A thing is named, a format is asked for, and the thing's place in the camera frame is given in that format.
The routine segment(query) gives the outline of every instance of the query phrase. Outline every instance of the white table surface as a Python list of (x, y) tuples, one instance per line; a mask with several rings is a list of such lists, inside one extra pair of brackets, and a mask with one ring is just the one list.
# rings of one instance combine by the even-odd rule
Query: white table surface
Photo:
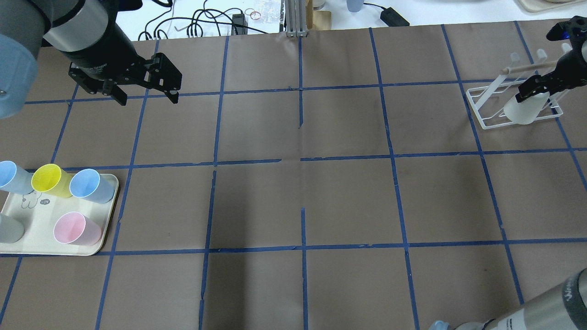
[[(196, 9), (202, 8), (203, 0), (174, 0), (174, 2), (176, 3), (174, 17), (191, 17)], [(367, 0), (367, 2), (393, 7), (411, 25), (529, 21), (549, 18), (568, 19), (575, 15), (587, 16), (587, 1), (540, 13), (527, 12), (517, 0)], [(117, 23), (131, 40), (137, 40), (146, 22), (168, 10), (156, 5), (151, 0), (143, 0), (143, 3), (143, 7), (137, 11), (121, 12), (118, 15)], [(269, 33), (279, 31), (281, 0), (209, 0), (206, 7), (222, 11), (232, 7), (239, 7), (243, 10), (252, 8), (262, 15), (257, 21), (248, 18), (249, 26)], [(361, 11), (351, 13), (346, 9), (345, 0), (327, 0), (323, 10), (332, 12), (333, 29), (385, 26), (379, 19), (381, 10), (374, 6), (365, 5)], [(149, 32), (153, 33), (157, 23), (169, 17), (171, 17), (171, 13), (151, 23)], [(176, 32), (174, 26), (182, 28), (188, 24), (188, 20), (175, 20), (165, 23), (162, 27), (164, 31), (168, 32), (170, 38), (185, 38), (185, 31)], [(216, 25), (204, 23), (203, 27), (205, 36), (218, 35)], [(221, 26), (220, 31), (223, 35), (229, 34), (230, 26)]]

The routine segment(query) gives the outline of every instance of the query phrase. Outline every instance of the black cable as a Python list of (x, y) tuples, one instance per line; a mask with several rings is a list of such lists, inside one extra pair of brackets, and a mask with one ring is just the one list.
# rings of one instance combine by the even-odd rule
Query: black cable
[(173, 0), (167, 0), (167, 3), (161, 2), (159, 0), (153, 0), (153, 2), (165, 8), (171, 8), (173, 6)]
[[(188, 20), (190, 20), (190, 21), (194, 21), (194, 19), (193, 19), (193, 18), (190, 18), (190, 17), (171, 17), (171, 18), (167, 18), (167, 19), (164, 19), (163, 21), (161, 21), (161, 22), (160, 22), (160, 23), (157, 25), (157, 27), (155, 27), (155, 30), (157, 30), (157, 29), (159, 28), (159, 26), (161, 26), (161, 24), (163, 24), (163, 23), (165, 23), (165, 22), (168, 22), (168, 21), (171, 21), (171, 20), (173, 20), (173, 19), (188, 19)], [(257, 31), (257, 32), (260, 32), (260, 33), (267, 33), (267, 32), (265, 32), (265, 31), (261, 31), (261, 30), (259, 30), (259, 29), (255, 29), (255, 28), (252, 28), (252, 27), (250, 27), (250, 26), (245, 26), (245, 25), (241, 25), (241, 24), (237, 24), (237, 23), (213, 22), (213, 21), (202, 21), (202, 20), (200, 20), (200, 22), (201, 22), (201, 23), (216, 23), (216, 24), (223, 24), (223, 25), (233, 25), (233, 26), (236, 26), (236, 27), (239, 27), (239, 28), (245, 28), (245, 29), (249, 29), (249, 30)]]
[(232, 18), (231, 18), (230, 16), (228, 16), (228, 15), (226, 14), (226, 11), (224, 11), (224, 12), (223, 12), (223, 11), (219, 11), (219, 10), (217, 10), (217, 9), (203, 9), (203, 10), (202, 10), (202, 12), (201, 12), (201, 13), (200, 13), (200, 14), (199, 14), (197, 17), (196, 17), (196, 19), (195, 19), (195, 22), (197, 23), (197, 22), (200, 20), (200, 16), (201, 16), (202, 14), (206, 15), (206, 13), (209, 13), (209, 12), (218, 12), (218, 13), (219, 13), (219, 14), (218, 14), (218, 15), (216, 15), (216, 16), (214, 16), (214, 15), (210, 14), (210, 15), (212, 15), (212, 17), (211, 17), (211, 18), (214, 20), (214, 23), (216, 23), (216, 28), (218, 29), (218, 36), (221, 36), (221, 35), (222, 35), (222, 33), (220, 32), (220, 25), (218, 24), (218, 20), (216, 20), (216, 18), (217, 18), (217, 17), (220, 17), (221, 15), (224, 15), (226, 18), (228, 18), (228, 20), (229, 20), (229, 21), (232, 23), (232, 25), (234, 26), (234, 21), (232, 20)]
[(168, 10), (168, 11), (166, 11), (166, 12), (164, 12), (163, 14), (161, 14), (161, 15), (159, 15), (159, 16), (157, 16), (157, 17), (153, 18), (152, 20), (148, 21), (148, 22), (145, 24), (145, 29), (144, 29), (144, 31), (143, 31), (143, 32), (141, 32), (141, 33), (139, 34), (139, 37), (138, 37), (137, 39), (140, 41), (140, 40), (141, 40), (141, 36), (143, 35), (143, 33), (145, 34), (145, 39), (146, 39), (146, 40), (152, 39), (153, 37), (151, 36), (151, 34), (147, 32), (147, 26), (148, 26), (149, 24), (151, 24), (152, 22), (154, 22), (154, 21), (156, 21), (156, 20), (160, 19), (161, 17), (163, 17), (163, 15), (165, 15), (165, 14), (167, 14), (167, 13), (171, 12), (172, 10), (173, 10), (173, 8), (169, 8), (169, 10)]
[(169, 37), (167, 36), (167, 33), (165, 33), (165, 31), (159, 29), (157, 31), (157, 39), (161, 39), (161, 33), (163, 33), (165, 35), (165, 39), (169, 39)]
[(385, 8), (384, 6), (380, 6), (380, 5), (376, 5), (376, 4), (368, 4), (367, 2), (364, 2), (363, 4), (364, 4), (364, 5), (370, 5), (370, 6), (379, 7), (379, 8), (381, 8), (381, 9), (383, 9), (383, 10), (387, 9), (387, 8)]

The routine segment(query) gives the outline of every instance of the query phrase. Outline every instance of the black robot arm segment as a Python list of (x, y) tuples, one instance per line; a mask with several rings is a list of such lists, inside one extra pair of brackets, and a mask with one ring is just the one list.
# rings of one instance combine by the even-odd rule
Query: black robot arm segment
[(127, 95), (118, 85), (140, 85), (177, 103), (181, 72), (163, 53), (149, 60), (139, 56), (116, 24), (113, 7), (78, 0), (65, 16), (69, 19), (54, 21), (45, 39), (72, 61), (69, 76), (88, 93), (108, 95), (125, 105)]
[[(148, 80), (144, 80), (146, 73), (149, 74)], [(69, 68), (69, 76), (86, 92), (108, 95), (121, 105), (126, 105), (127, 95), (118, 85), (139, 85), (157, 89), (174, 104), (179, 100), (177, 91), (181, 88), (181, 72), (163, 53), (153, 55), (150, 60), (137, 55), (136, 62), (131, 63), (122, 74), (113, 78), (104, 80), (92, 78), (73, 63)]]
[(534, 75), (519, 87), (518, 103), (539, 93), (553, 95), (566, 89), (587, 85), (587, 18), (575, 16), (557, 23), (546, 35), (550, 41), (570, 39), (572, 50), (564, 54), (556, 68), (546, 75)]
[(43, 38), (71, 60), (63, 70), (89, 93), (125, 105), (119, 85), (135, 84), (177, 103), (180, 71), (162, 53), (139, 56), (116, 24), (119, 10), (141, 5), (141, 0), (0, 0), (0, 119), (24, 106)]

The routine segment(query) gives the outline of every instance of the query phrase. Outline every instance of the blue tape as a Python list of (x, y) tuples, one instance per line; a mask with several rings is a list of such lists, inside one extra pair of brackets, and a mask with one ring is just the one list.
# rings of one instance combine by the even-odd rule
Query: blue tape
[(457, 151), (449, 153), (407, 153), (397, 154), (395, 158), (406, 158), (406, 157), (446, 157), (446, 156), (470, 156), (479, 155), (479, 151)]
[(475, 122), (473, 120), (473, 116), (471, 114), (471, 109), (469, 108), (469, 104), (465, 98), (465, 90), (463, 88), (463, 82), (461, 81), (461, 75), (458, 71), (458, 67), (457, 67), (457, 62), (454, 58), (454, 54), (453, 54), (453, 49), (450, 45), (450, 40), (448, 39), (448, 34), (446, 32), (446, 28), (444, 27), (444, 24), (441, 25), (442, 31), (443, 31), (443, 35), (444, 35), (444, 40), (446, 42), (446, 45), (448, 47), (448, 54), (450, 55), (450, 59), (453, 63), (453, 68), (454, 68), (454, 73), (457, 76), (457, 80), (459, 81), (458, 86), (461, 90), (461, 95), (463, 96), (463, 102), (465, 104), (465, 109), (467, 111), (467, 116), (469, 118), (469, 124), (471, 125), (471, 130), (473, 131), (473, 136), (475, 137), (475, 143), (477, 145), (477, 149), (479, 152), (479, 157), (481, 159), (481, 165), (483, 165), (483, 172), (485, 173), (485, 179), (487, 180), (487, 186), (489, 188), (489, 193), (491, 195), (491, 201), (493, 202), (493, 207), (495, 210), (495, 216), (497, 217), (497, 223), (500, 227), (500, 231), (501, 231), (501, 237), (503, 239), (503, 244), (504, 244), (504, 248), (505, 248), (505, 254), (508, 258), (508, 263), (510, 265), (510, 271), (512, 273), (512, 279), (514, 280), (514, 287), (516, 289), (516, 293), (518, 295), (518, 300), (520, 305), (524, 303), (524, 297), (522, 296), (522, 290), (520, 288), (519, 285), (519, 281), (518, 281), (518, 274), (515, 270), (515, 265), (514, 265), (514, 259), (512, 258), (511, 255), (511, 251), (510, 251), (510, 246), (508, 244), (508, 238), (507, 235), (505, 233), (505, 229), (503, 226), (503, 221), (501, 219), (501, 213), (500, 213), (500, 208), (497, 205), (497, 198), (495, 197), (495, 191), (493, 189), (493, 184), (491, 182), (491, 177), (489, 175), (489, 169), (487, 168), (487, 162), (485, 161), (485, 156), (484, 156), (484, 152), (483, 152), (483, 148), (481, 147), (481, 142), (479, 140), (479, 135), (477, 134), (477, 129), (475, 128)]
[(163, 164), (140, 164), (133, 165), (134, 169), (153, 169), (159, 167), (190, 167), (190, 166), (211, 166), (214, 165), (211, 161), (203, 161), (202, 163), (163, 163)]
[(46, 101), (27, 101), (25, 102), (26, 105), (44, 105), (49, 103), (67, 103), (71, 102), (71, 100), (46, 100)]
[(388, 154), (374, 154), (365, 156), (334, 156), (334, 157), (304, 157), (300, 161), (323, 161), (323, 160), (357, 160), (357, 159), (388, 159)]
[(59, 137), (57, 138), (57, 143), (55, 144), (55, 149), (53, 150), (53, 156), (51, 157), (51, 163), (54, 163), (55, 158), (57, 158), (57, 151), (59, 150), (59, 146), (61, 145), (61, 139), (63, 138), (63, 133), (65, 132), (65, 126), (67, 126), (67, 124), (68, 124), (69, 115), (72, 112), (72, 106), (73, 106), (73, 102), (75, 102), (75, 96), (77, 94), (78, 88), (79, 88), (79, 85), (76, 84), (75, 88), (73, 89), (72, 99), (69, 101), (68, 111), (65, 114), (65, 118), (63, 120), (63, 125), (61, 126), (61, 132), (59, 132)]
[(226, 160), (226, 161), (219, 161), (218, 165), (265, 164), (265, 163), (279, 163), (280, 161), (281, 161), (281, 159)]
[(224, 42), (224, 57), (222, 59), (222, 75), (220, 77), (220, 94), (218, 97), (218, 116), (216, 118), (216, 135), (214, 137), (214, 166), (218, 165), (218, 142), (220, 141), (220, 121), (222, 119), (222, 100), (224, 98), (224, 79), (226, 77), (226, 61), (228, 57), (228, 37)]
[(212, 218), (214, 217), (214, 196), (216, 192), (216, 171), (212, 172), (212, 185), (210, 188), (210, 205), (208, 206), (208, 225), (206, 227), (206, 244), (204, 253), (204, 265), (202, 267), (202, 284), (200, 288), (200, 315), (198, 319), (198, 329), (202, 329), (204, 322), (204, 295), (206, 293), (206, 284), (208, 281), (208, 259), (210, 257), (210, 239), (212, 236)]
[(410, 247), (469, 247), (469, 246), (481, 246), (481, 245), (500, 245), (503, 244), (501, 241), (465, 241), (465, 242), (423, 242), (423, 243), (410, 243)]
[(522, 34), (522, 29), (519, 28), (518, 21), (514, 21), (515, 29), (518, 31), (518, 36), (520, 40), (522, 40), (522, 44), (524, 45), (524, 50), (526, 51), (526, 55), (528, 55), (528, 59), (530, 60), (530, 64), (534, 64), (534, 59), (532, 58), (532, 53), (530, 52), (530, 48), (528, 48), (528, 44), (524, 39), (524, 35)]
[(225, 95), (228, 95), (228, 94), (234, 95), (234, 94), (256, 94), (256, 93), (281, 93), (281, 92), (291, 92), (292, 90), (298, 90), (298, 89), (297, 88), (277, 88), (277, 89), (227, 90), (224, 92), (224, 94)]
[(116, 232), (114, 233), (112, 249), (110, 250), (110, 257), (108, 258), (108, 267), (106, 268), (104, 286), (102, 286), (102, 295), (100, 296), (100, 305), (98, 307), (98, 315), (96, 316), (95, 330), (99, 330), (100, 324), (102, 323), (102, 312), (104, 311), (104, 303), (106, 302), (106, 292), (108, 291), (108, 283), (110, 282), (110, 273), (112, 272), (112, 262), (114, 261), (114, 252), (116, 251), (116, 243), (118, 242), (119, 232), (120, 222), (116, 223)]
[(302, 67), (302, 37), (298, 37), (298, 71), (299, 71), (299, 126), (303, 125), (303, 67)]
[(14, 272), (12, 273), (12, 279), (10, 280), (10, 286), (8, 286), (8, 292), (6, 293), (6, 297), (4, 298), (4, 304), (2, 304), (2, 310), (0, 311), (0, 324), (2, 324), (2, 320), (4, 320), (4, 313), (6, 313), (6, 309), (8, 308), (8, 301), (10, 300), (10, 295), (12, 294), (12, 289), (14, 288), (14, 283), (16, 282), (16, 277), (18, 276), (18, 271), (21, 269), (21, 262), (22, 256), (18, 257), (16, 261), (16, 266), (14, 268)]
[(355, 88), (371, 88), (371, 87), (379, 87), (379, 85), (370, 84), (370, 85), (343, 85), (343, 86), (314, 86), (314, 87), (305, 87), (304, 90), (355, 89)]
[(396, 161), (395, 161), (395, 153), (393, 152), (393, 145), (389, 130), (389, 121), (387, 119), (387, 107), (385, 104), (385, 95), (383, 93), (383, 83), (381, 78), (381, 70), (379, 68), (379, 58), (377, 57), (377, 47), (375, 46), (375, 38), (373, 37), (373, 29), (369, 28), (369, 36), (371, 37), (371, 46), (373, 47), (373, 56), (375, 57), (375, 68), (377, 69), (377, 82), (379, 83), (379, 95), (381, 96), (381, 107), (383, 109), (383, 122), (385, 124), (385, 132), (387, 138), (387, 145), (389, 147), (389, 154), (391, 156), (392, 161), (392, 173), (393, 173), (393, 185), (396, 191), (396, 200), (397, 200), (397, 210), (399, 213), (400, 218), (400, 227), (402, 229), (402, 243), (404, 248), (404, 255), (406, 259), (406, 272), (407, 272), (407, 280), (408, 286), (410, 289), (410, 299), (411, 299), (411, 310), (414, 316), (414, 327), (416, 330), (420, 330), (420, 321), (418, 319), (418, 310), (416, 305), (416, 294), (414, 292), (414, 281), (411, 276), (411, 262), (410, 262), (410, 252), (409, 252), (409, 244), (406, 234), (406, 224), (404, 222), (404, 215), (403, 215), (403, 207), (402, 207), (402, 196), (400, 194), (400, 187), (397, 180), (397, 168), (396, 168)]
[(302, 207), (302, 292), (303, 292), (303, 330), (309, 329), (308, 322), (308, 263), (306, 252), (306, 208)]

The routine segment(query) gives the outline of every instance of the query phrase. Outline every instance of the plastic cup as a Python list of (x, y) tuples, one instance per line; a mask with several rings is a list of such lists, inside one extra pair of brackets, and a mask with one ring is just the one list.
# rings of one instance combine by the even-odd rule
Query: plastic cup
[(114, 196), (114, 187), (105, 176), (93, 169), (86, 169), (74, 175), (69, 183), (69, 191), (75, 197), (94, 203), (104, 204)]
[(53, 228), (53, 237), (63, 244), (94, 245), (101, 236), (99, 225), (75, 211), (62, 215)]
[(13, 161), (0, 161), (0, 189), (9, 193), (26, 195), (33, 192), (32, 174)]
[(69, 192), (69, 183), (73, 175), (65, 172), (61, 167), (55, 164), (41, 166), (31, 180), (33, 188), (49, 195), (68, 198), (71, 197)]
[(346, 8), (349, 12), (358, 12), (363, 7), (365, 0), (346, 0)]
[(25, 233), (25, 226), (20, 221), (0, 213), (0, 243), (14, 243)]

